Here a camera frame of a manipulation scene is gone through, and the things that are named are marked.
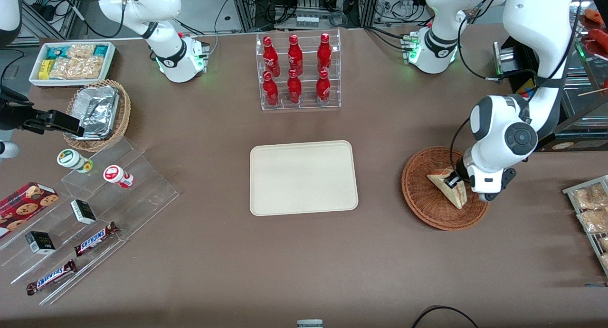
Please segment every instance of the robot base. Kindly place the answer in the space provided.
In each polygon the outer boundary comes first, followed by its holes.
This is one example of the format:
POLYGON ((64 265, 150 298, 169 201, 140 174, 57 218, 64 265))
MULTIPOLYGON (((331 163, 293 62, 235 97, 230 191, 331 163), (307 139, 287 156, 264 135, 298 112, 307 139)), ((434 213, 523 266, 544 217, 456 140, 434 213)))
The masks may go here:
POLYGON ((209 45, 204 45, 193 38, 183 37, 186 43, 186 53, 175 67, 163 66, 158 58, 158 66, 167 79, 173 82, 186 82, 200 73, 207 72, 209 63, 209 45))
POLYGON ((422 28, 419 31, 412 31, 408 36, 401 39, 401 47, 407 51, 403 52, 403 60, 405 64, 411 64, 418 67, 424 73, 438 74, 447 69, 456 59, 456 51, 454 49, 452 56, 437 57, 435 53, 427 47, 424 36, 428 28, 422 28))

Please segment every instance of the table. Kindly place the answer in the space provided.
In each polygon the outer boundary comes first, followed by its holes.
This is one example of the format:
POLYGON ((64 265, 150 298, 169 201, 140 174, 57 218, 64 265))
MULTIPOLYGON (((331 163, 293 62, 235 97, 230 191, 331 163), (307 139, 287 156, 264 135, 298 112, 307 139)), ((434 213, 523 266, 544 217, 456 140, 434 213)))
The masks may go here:
MULTIPOLYGON (((608 327, 608 291, 582 287, 605 278, 561 194, 606 174, 606 154, 532 155, 479 224, 431 228, 401 194, 408 157, 448 145, 478 99, 509 87, 477 79, 460 59, 426 75, 371 34, 341 32, 342 108, 326 112, 261 111, 255 35, 221 36, 209 72, 185 84, 159 73, 143 40, 115 41, 111 77, 133 103, 126 135, 182 195, 52 306, 2 281, 3 328, 293 327, 316 318, 328 328, 389 328, 409 326, 435 304, 482 327, 608 327), (351 142, 359 206, 253 216, 250 150, 325 140, 351 142)), ((491 43, 504 39, 499 25, 467 27, 467 62, 489 74, 491 43)), ((29 97, 63 110, 73 93, 33 87, 29 97)), ((21 156, 0 165, 0 196, 67 173, 55 163, 67 146, 60 134, 20 131, 14 141, 21 156)), ((472 143, 464 132, 456 147, 472 143)), ((428 322, 467 327, 433 315, 428 322)))

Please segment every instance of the acrylic display rack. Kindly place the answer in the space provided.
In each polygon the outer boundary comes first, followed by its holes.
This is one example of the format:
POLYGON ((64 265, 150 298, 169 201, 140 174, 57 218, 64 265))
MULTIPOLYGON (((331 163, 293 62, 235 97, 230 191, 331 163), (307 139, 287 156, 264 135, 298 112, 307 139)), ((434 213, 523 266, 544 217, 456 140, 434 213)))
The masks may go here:
POLYGON ((59 200, 50 209, 39 213, 0 241, 3 274, 7 276, 6 281, 22 288, 23 296, 26 296, 28 283, 74 259, 78 272, 31 296, 40 304, 55 302, 178 196, 173 186, 148 163, 143 150, 126 138, 99 151, 91 160, 94 164, 91 172, 79 174, 73 170, 54 185, 59 200), (104 181, 103 172, 111 164, 117 164, 133 175, 134 184, 124 189, 104 181), (75 198, 89 203, 97 217, 94 224, 85 225, 76 220, 70 206, 75 198), (76 257, 74 246, 112 221, 120 231, 83 256, 76 257), (56 251, 47 256, 34 254, 25 239, 29 231, 48 233, 56 251))
POLYGON ((304 73, 300 75, 302 81, 302 101, 299 105, 294 105, 289 101, 289 90, 287 80, 289 79, 289 60, 287 51, 289 50, 289 36, 283 32, 267 32, 257 34, 256 37, 256 61, 258 66, 258 83, 260 84, 260 100, 262 110, 300 110, 300 109, 330 109, 340 107, 342 104, 342 85, 341 85, 341 43, 339 30, 324 31, 298 31, 298 42, 302 47, 304 56, 304 73), (332 65, 328 70, 328 79, 332 83, 330 88, 330 99, 326 106, 317 104, 317 80, 319 71, 317 70, 317 49, 321 43, 321 34, 330 34, 330 46, 332 47, 332 65), (264 96, 262 88, 262 73, 266 70, 264 64, 264 45, 261 43, 264 36, 270 36, 272 45, 278 53, 278 64, 281 68, 279 77, 274 78, 278 86, 278 106, 270 107, 264 96))

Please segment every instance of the red soda bottle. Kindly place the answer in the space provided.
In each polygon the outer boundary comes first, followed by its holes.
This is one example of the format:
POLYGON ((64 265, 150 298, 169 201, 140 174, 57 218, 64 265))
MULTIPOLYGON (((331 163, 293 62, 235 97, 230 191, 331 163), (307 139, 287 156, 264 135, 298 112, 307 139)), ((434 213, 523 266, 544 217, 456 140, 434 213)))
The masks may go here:
POLYGON ((302 82, 300 82, 300 78, 298 78, 298 73, 295 68, 289 70, 287 88, 289 88, 289 101, 291 101, 293 105, 298 105, 302 99, 302 82))
POLYGON ((276 87, 276 83, 272 80, 272 75, 269 71, 264 71, 262 73, 262 77, 264 78, 264 83, 262 84, 262 88, 264 88, 264 95, 266 97, 266 102, 270 107, 278 106, 278 88, 276 87))
POLYGON ((332 65, 332 47, 330 47, 330 34, 326 32, 321 34, 321 44, 319 45, 319 50, 317 50, 317 60, 319 73, 323 69, 330 69, 332 65))
POLYGON ((289 57, 289 68, 295 68, 298 75, 304 73, 304 58, 302 58, 302 48, 298 44, 298 35, 293 34, 289 36, 289 51, 287 51, 289 57))
POLYGON ((264 43, 264 64, 273 77, 278 77, 281 75, 281 68, 278 66, 278 54, 272 46, 272 40, 269 36, 265 36, 262 42, 264 43))
POLYGON ((332 84, 327 79, 327 70, 323 69, 319 72, 319 80, 317 80, 317 104, 325 106, 330 102, 330 87, 332 84))

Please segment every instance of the red cookie box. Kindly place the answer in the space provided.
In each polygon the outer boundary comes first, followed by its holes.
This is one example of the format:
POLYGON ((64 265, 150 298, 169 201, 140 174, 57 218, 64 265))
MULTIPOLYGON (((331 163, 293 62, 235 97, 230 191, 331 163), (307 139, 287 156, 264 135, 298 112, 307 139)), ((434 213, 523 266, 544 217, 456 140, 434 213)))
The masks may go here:
POLYGON ((0 239, 59 199, 54 189, 30 182, 0 201, 0 239))

